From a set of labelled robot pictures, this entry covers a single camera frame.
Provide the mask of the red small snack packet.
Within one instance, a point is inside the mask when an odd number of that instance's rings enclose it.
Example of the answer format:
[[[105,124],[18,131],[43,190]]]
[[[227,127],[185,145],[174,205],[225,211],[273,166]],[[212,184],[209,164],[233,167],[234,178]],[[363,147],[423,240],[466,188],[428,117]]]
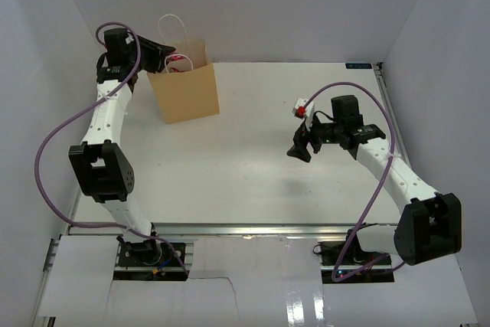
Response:
[[[165,69],[168,73],[181,73],[182,63],[186,59],[183,54],[171,54],[167,57],[165,62]]]

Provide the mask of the brown paper bag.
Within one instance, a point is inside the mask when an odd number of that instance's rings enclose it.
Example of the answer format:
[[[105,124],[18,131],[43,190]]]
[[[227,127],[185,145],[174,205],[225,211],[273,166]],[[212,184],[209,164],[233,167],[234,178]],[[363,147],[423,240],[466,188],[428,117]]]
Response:
[[[155,94],[162,119],[167,124],[215,116],[220,113],[214,64],[207,53],[207,45],[202,38],[193,38],[183,27],[184,37],[180,40],[166,36],[162,22],[170,15],[161,16],[157,21],[162,40],[176,49],[173,54],[183,54],[181,73],[147,73]]]

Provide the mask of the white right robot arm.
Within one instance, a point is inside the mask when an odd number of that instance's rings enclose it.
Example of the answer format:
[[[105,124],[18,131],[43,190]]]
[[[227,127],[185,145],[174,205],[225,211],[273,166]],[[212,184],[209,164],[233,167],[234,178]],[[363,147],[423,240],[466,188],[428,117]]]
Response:
[[[397,225],[362,225],[345,246],[346,257],[361,265],[375,253],[399,256],[417,265],[458,253],[462,248],[462,205],[453,194],[441,194],[424,182],[403,159],[390,151],[385,133],[365,124],[353,95],[332,98],[333,117],[323,123],[313,103],[297,99],[293,114],[302,120],[289,157],[310,162],[324,144],[348,151],[382,185],[399,208]]]

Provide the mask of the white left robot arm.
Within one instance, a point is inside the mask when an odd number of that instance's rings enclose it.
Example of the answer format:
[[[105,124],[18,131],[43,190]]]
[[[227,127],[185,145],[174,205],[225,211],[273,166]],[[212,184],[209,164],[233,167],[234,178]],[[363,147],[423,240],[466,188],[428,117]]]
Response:
[[[140,263],[153,266],[162,258],[162,246],[132,194],[136,175],[120,147],[120,137],[138,73],[162,71],[175,49],[134,36],[122,27],[105,31],[103,43],[106,51],[96,65],[98,104],[81,143],[70,147],[69,160],[83,194],[121,225],[124,232],[118,241],[123,249]]]

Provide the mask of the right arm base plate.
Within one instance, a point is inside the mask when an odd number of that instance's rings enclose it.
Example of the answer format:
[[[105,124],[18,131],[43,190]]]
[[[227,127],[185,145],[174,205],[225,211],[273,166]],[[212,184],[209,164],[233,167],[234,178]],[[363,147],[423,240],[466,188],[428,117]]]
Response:
[[[319,258],[321,264],[322,283],[334,284],[332,274],[344,241],[322,241],[318,242],[312,252]],[[366,253],[361,250],[349,250],[338,268],[335,275],[344,279],[345,276],[353,270],[375,260],[380,253]],[[393,283],[394,282],[394,265],[390,256],[384,257],[378,263],[368,267],[366,270],[356,273],[353,277],[348,278],[343,283]]]

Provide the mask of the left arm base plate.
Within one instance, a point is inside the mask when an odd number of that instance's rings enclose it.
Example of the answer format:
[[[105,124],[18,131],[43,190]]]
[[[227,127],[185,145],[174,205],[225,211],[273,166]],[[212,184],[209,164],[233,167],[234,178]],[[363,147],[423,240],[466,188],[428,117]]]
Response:
[[[113,272],[117,281],[184,282],[188,279],[181,267],[186,262],[186,244],[172,243],[175,253],[166,244],[159,244],[160,251],[132,252],[120,244]]]

